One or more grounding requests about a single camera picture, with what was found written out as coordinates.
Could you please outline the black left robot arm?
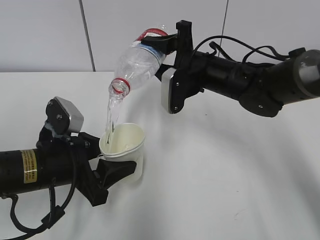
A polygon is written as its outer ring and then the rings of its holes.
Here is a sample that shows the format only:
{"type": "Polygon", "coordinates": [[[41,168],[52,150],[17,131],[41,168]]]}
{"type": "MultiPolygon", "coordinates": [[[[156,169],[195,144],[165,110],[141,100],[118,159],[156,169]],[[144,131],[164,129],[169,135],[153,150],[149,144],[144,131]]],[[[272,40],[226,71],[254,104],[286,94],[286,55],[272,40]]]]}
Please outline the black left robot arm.
{"type": "Polygon", "coordinates": [[[137,163],[101,158],[93,170],[89,161],[100,153],[99,138],[85,132],[43,139],[34,149],[2,151],[0,195],[7,197],[47,189],[54,180],[57,187],[75,183],[75,188],[93,207],[103,205],[108,189],[132,175],[137,163]]]}

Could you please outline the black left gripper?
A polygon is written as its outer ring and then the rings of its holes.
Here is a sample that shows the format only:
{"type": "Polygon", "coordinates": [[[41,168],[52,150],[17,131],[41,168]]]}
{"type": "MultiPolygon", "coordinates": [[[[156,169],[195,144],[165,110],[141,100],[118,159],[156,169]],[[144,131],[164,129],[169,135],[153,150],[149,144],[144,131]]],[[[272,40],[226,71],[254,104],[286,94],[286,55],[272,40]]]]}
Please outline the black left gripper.
{"type": "Polygon", "coordinates": [[[53,137],[51,132],[41,132],[36,147],[40,160],[39,182],[46,185],[55,178],[57,186],[75,182],[75,188],[95,207],[107,201],[108,189],[132,175],[135,161],[108,161],[99,159],[96,172],[90,160],[100,156],[100,138],[86,132],[77,136],[53,137]]]}

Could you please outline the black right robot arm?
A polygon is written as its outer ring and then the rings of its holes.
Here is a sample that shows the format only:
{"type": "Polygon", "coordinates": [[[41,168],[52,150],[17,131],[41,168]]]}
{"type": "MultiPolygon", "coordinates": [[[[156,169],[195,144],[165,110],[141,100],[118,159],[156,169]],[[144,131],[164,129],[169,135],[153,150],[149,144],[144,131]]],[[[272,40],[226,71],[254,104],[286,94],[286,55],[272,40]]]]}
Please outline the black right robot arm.
{"type": "Polygon", "coordinates": [[[249,62],[263,54],[263,47],[250,47],[241,61],[232,59],[216,36],[204,40],[212,53],[193,44],[192,23],[181,20],[177,32],[166,36],[143,36],[141,43],[166,55],[175,53],[173,65],[163,64],[156,72],[161,81],[161,103],[169,114],[177,114],[185,100],[205,90],[236,100],[245,110],[273,118],[284,105],[320,96],[320,52],[297,48],[286,55],[273,47],[268,57],[277,63],[249,62]]]}

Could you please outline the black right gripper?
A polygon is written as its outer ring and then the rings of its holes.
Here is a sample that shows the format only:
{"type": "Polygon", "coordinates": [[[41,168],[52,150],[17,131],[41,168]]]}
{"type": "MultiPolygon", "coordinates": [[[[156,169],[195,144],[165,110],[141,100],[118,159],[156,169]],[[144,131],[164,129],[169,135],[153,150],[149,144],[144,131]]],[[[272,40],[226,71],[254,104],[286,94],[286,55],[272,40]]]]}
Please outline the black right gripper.
{"type": "Polygon", "coordinates": [[[162,64],[155,73],[157,78],[172,77],[172,113],[177,114],[187,98],[203,93],[204,88],[192,76],[191,61],[193,55],[192,23],[181,20],[176,23],[176,34],[166,36],[145,36],[141,43],[154,48],[163,54],[176,51],[174,66],[162,64]]]}

